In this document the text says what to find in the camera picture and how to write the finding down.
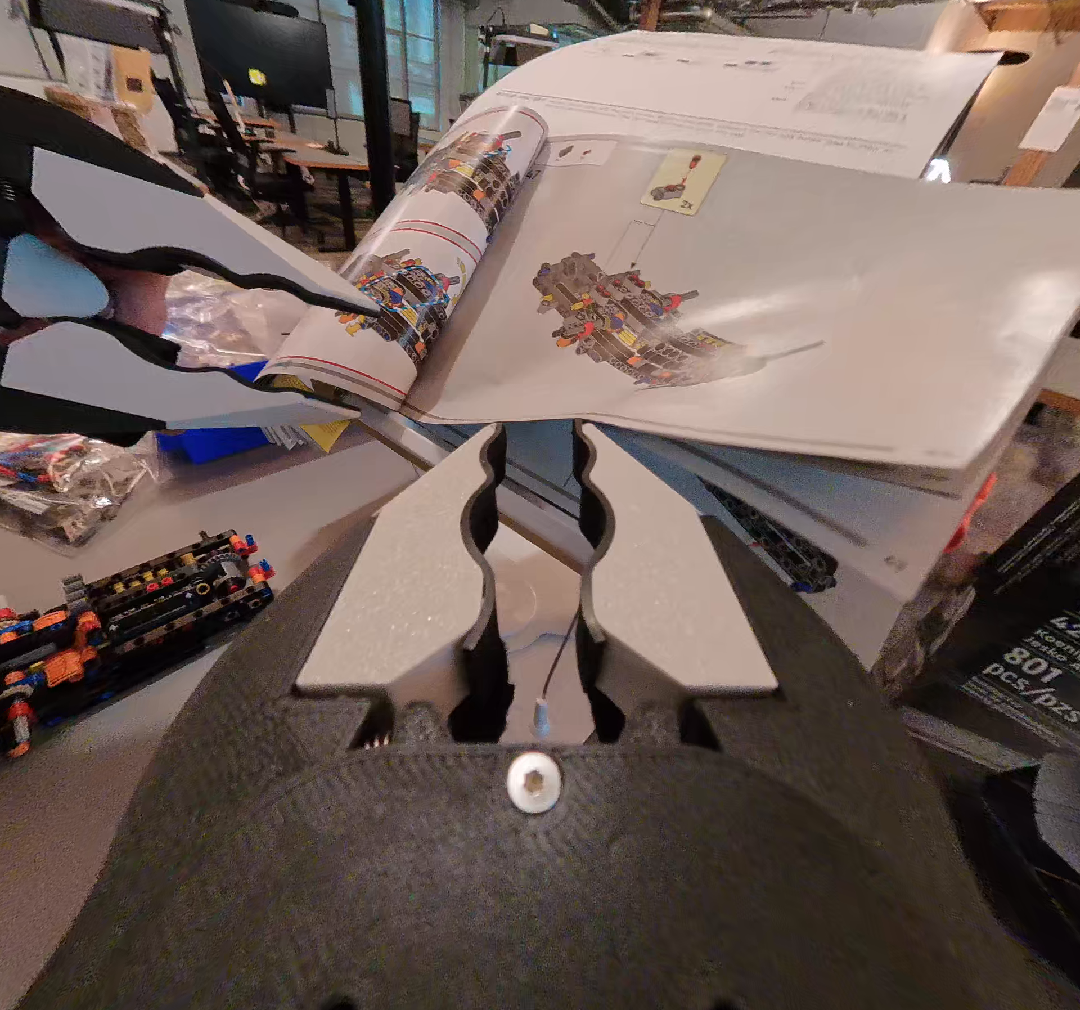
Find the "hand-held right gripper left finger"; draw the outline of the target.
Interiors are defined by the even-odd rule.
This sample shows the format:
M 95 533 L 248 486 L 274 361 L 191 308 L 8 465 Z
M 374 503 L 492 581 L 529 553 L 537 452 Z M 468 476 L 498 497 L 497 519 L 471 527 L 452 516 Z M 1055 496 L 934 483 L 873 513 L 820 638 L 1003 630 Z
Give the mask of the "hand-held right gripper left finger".
M 513 702 L 496 578 L 507 430 L 480 432 L 372 521 L 296 679 L 307 697 L 369 698 L 397 721 L 427 704 L 461 742 L 498 742 Z

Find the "blue plastic bin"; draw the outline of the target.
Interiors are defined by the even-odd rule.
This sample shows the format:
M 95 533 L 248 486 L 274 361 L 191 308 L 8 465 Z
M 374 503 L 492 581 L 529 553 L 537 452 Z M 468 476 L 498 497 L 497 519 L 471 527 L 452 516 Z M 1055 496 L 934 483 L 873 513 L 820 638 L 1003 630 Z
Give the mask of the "blue plastic bin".
M 200 428 L 177 433 L 156 433 L 156 446 L 162 454 L 175 455 L 192 464 L 216 463 L 242 452 L 270 446 L 257 427 Z

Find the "clear plastic bag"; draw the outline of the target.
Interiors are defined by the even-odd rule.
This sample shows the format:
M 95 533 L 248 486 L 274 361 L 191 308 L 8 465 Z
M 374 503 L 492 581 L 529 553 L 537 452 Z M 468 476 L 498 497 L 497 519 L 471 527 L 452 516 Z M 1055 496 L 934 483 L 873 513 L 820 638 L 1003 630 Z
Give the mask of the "clear plastic bag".
M 307 311 L 276 289 L 243 289 L 195 272 L 173 277 L 166 292 L 164 338 L 179 346 L 178 365 L 226 367 L 275 355 Z

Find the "black pillar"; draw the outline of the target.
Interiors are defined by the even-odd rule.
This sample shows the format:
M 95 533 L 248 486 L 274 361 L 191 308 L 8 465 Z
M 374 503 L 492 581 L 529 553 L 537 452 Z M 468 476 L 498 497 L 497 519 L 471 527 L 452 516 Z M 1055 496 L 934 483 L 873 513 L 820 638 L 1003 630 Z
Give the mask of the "black pillar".
M 394 144 L 391 123 L 384 0 L 353 0 L 357 26 L 365 146 L 370 173 L 372 210 L 383 213 L 395 197 Z

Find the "black wall monitor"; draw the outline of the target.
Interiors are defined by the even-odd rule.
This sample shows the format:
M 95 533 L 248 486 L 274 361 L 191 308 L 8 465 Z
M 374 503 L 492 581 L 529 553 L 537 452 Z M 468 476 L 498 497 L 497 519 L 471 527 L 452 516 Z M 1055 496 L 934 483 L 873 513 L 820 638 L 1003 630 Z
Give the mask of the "black wall monitor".
M 183 0 L 204 87 L 276 108 L 329 108 L 330 45 L 319 21 L 228 0 Z

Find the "lego instruction booklet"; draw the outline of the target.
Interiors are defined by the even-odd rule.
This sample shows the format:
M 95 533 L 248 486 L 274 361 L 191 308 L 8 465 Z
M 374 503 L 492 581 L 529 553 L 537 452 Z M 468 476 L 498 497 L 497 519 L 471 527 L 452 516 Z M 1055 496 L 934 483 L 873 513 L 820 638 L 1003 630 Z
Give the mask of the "lego instruction booklet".
M 588 419 L 963 477 L 1078 313 L 1078 196 L 473 115 L 259 382 L 417 423 Z

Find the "partly built lego model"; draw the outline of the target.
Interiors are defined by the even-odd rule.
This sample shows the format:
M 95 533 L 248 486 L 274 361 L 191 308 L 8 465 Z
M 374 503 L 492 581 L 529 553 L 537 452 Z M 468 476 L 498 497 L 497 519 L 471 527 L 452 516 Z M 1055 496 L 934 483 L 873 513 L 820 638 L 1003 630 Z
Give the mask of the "partly built lego model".
M 205 652 L 275 600 L 275 568 L 251 535 L 201 531 L 194 544 L 87 581 L 60 603 L 18 612 L 2 600 L 1 754 L 76 721 Z

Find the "black lego beam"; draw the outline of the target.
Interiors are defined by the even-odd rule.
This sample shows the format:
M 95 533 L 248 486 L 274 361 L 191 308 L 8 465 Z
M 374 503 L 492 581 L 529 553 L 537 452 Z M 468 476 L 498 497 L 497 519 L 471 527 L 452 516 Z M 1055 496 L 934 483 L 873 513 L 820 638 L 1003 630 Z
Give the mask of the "black lego beam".
M 702 479 L 702 485 L 723 506 L 739 526 L 750 535 L 750 543 L 757 546 L 789 580 L 793 590 L 804 594 L 831 591 L 838 581 L 838 563 L 831 553 L 811 542 L 798 531 L 768 517 L 761 510 L 737 498 L 731 491 Z

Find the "printed white paper sheet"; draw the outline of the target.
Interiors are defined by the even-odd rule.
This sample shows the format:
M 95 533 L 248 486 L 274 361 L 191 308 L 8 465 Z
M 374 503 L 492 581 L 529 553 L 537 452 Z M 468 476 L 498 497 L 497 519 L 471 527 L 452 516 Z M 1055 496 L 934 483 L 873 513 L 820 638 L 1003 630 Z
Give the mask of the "printed white paper sheet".
M 524 106 L 552 137 L 707 143 L 916 179 L 1001 55 L 629 31 L 527 62 L 459 122 Z

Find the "black office chair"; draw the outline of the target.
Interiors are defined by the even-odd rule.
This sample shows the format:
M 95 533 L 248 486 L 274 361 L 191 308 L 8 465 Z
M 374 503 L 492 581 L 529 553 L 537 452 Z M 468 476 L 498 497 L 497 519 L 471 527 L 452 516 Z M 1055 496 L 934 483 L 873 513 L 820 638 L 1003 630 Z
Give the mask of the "black office chair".
M 260 142 L 246 136 L 222 100 L 222 94 L 210 91 L 210 112 L 222 133 L 222 142 L 237 167 L 237 179 L 249 200 L 272 204 L 272 213 L 265 214 L 260 223 L 272 223 L 285 234 L 286 225 L 307 225 L 303 206 L 303 185 L 296 185 L 288 176 L 265 172 L 260 167 Z

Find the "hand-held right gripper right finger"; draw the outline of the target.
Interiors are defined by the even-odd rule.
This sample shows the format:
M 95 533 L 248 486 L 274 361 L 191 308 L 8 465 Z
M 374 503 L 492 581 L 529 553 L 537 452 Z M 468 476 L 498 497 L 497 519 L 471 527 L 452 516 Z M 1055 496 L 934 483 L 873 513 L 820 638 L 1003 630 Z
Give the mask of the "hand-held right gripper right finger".
M 617 741 L 651 710 L 680 737 L 699 701 L 777 693 L 696 506 L 588 421 L 573 423 L 573 475 L 592 549 L 575 654 L 596 739 Z

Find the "wooden desk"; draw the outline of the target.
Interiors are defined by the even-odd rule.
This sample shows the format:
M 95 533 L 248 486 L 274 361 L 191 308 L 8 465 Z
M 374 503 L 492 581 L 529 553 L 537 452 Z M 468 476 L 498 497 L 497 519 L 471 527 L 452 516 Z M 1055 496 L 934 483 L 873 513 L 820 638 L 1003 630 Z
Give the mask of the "wooden desk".
M 260 167 L 265 172 L 288 176 L 296 185 L 303 185 L 301 202 L 307 225 L 294 226 L 303 235 L 312 237 L 322 252 L 351 252 L 356 247 L 357 220 L 365 218 L 367 212 L 357 210 L 352 186 L 355 181 L 368 181 L 367 163 L 297 139 L 249 137 L 260 142 Z

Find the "black lego set box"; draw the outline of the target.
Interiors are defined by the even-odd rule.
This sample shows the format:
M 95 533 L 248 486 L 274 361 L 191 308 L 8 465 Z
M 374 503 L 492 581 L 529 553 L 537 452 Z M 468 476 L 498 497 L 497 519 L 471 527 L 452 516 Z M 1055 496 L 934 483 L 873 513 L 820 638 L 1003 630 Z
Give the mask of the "black lego set box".
M 978 560 L 872 670 L 890 699 L 1042 760 L 1079 749 L 1079 483 Z

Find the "white book stand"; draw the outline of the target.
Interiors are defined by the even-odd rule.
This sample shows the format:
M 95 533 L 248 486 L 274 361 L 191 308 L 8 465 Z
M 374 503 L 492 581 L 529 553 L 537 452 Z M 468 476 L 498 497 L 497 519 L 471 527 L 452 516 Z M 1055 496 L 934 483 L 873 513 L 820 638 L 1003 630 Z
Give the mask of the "white book stand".
M 838 585 L 811 607 L 874 666 L 905 606 L 916 597 L 974 495 L 914 490 L 847 468 L 787 455 L 700 446 L 606 425 L 604 431 L 697 509 L 750 531 L 713 495 L 728 491 L 835 558 Z M 567 423 L 507 426 L 507 476 L 498 504 L 508 526 L 581 571 L 580 490 Z

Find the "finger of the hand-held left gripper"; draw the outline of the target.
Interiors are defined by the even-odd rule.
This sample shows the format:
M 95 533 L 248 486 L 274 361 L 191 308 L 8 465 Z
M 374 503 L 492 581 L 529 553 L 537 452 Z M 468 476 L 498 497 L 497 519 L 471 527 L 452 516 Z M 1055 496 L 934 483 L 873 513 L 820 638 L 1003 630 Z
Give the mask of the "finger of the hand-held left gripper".
M 171 264 L 237 288 L 286 291 L 312 306 L 379 315 L 364 291 L 211 196 L 43 148 L 33 148 L 30 192 L 80 250 L 107 261 L 147 271 Z
M 172 430 L 300 427 L 362 416 L 306 392 L 264 390 L 229 371 L 152 363 L 149 350 L 87 321 L 56 322 L 9 345 L 2 385 Z

